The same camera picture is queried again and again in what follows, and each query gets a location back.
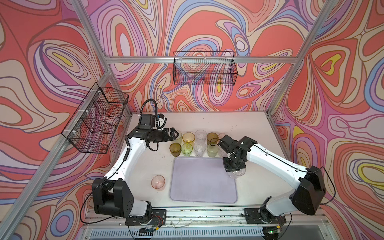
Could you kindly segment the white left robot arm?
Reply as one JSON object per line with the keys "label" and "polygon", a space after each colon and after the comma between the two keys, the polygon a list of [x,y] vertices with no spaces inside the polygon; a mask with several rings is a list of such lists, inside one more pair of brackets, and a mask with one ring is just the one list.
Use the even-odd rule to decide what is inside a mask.
{"label": "white left robot arm", "polygon": [[129,177],[141,155],[150,148],[150,143],[171,142],[179,136],[175,128],[136,128],[126,135],[127,145],[115,165],[103,178],[96,178],[92,183],[95,213],[122,218],[147,217],[151,203],[134,197],[128,185]]}

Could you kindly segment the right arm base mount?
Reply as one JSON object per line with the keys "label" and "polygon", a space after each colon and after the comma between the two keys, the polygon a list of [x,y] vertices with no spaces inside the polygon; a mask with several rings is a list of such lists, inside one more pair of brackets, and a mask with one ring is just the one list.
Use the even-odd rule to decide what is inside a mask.
{"label": "right arm base mount", "polygon": [[275,225],[282,226],[287,223],[287,220],[284,214],[279,216],[273,216],[266,209],[260,210],[259,208],[245,208],[243,216],[246,218],[246,222],[249,225],[275,224]]}

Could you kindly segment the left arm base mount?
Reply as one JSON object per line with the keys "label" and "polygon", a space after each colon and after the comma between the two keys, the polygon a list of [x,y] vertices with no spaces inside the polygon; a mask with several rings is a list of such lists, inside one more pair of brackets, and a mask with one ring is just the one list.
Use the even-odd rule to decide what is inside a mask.
{"label": "left arm base mount", "polygon": [[144,216],[129,216],[126,219],[126,226],[152,226],[161,227],[166,223],[166,209],[152,209]]}

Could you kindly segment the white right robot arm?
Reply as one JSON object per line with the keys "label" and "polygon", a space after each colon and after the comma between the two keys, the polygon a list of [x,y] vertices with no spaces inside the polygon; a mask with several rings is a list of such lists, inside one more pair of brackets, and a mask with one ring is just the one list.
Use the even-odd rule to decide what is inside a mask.
{"label": "white right robot arm", "polygon": [[247,162],[252,162],[291,186],[292,189],[282,195],[266,198],[258,211],[262,222],[270,223],[273,218],[292,211],[315,215],[326,194],[324,175],[320,168],[295,164],[249,137],[237,141],[225,135],[218,145],[227,154],[223,158],[226,172],[238,172],[246,168]]}

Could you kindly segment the pale green textured cup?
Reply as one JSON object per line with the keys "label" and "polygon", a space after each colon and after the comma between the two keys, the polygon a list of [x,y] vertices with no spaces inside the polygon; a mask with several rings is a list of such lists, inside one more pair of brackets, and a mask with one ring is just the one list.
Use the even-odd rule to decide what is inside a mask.
{"label": "pale green textured cup", "polygon": [[218,154],[219,148],[218,146],[214,145],[208,145],[207,146],[207,154],[210,158],[215,158],[216,155]]}

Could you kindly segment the large clear cup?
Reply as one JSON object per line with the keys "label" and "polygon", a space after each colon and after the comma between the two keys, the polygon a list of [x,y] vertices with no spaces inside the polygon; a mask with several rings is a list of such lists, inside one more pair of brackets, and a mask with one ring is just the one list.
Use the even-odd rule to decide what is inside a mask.
{"label": "large clear cup", "polygon": [[231,179],[238,179],[246,173],[246,169],[240,169],[239,171],[227,172]]}

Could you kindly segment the pink cup back row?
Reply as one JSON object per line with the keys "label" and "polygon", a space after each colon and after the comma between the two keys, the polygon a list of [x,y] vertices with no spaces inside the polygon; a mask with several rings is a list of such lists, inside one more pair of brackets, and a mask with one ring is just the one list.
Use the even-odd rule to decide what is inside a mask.
{"label": "pink cup back row", "polygon": [[225,137],[227,134],[226,133],[220,133],[219,135],[218,135],[218,137],[219,137],[219,140],[221,140],[223,137]]}

